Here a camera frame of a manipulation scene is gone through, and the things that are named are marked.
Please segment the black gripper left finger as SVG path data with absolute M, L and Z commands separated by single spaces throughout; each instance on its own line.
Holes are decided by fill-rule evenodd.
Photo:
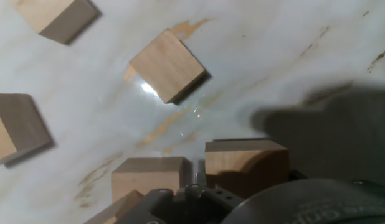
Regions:
M 222 223 L 243 199 L 207 186 L 204 159 L 127 159 L 114 170 L 114 198 L 140 200 L 117 223 Z

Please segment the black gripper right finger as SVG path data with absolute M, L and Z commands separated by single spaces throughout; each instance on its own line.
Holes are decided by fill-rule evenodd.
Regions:
M 306 178 L 307 177 L 305 175 L 297 170 L 290 170 L 289 172 L 289 180 L 302 180 Z

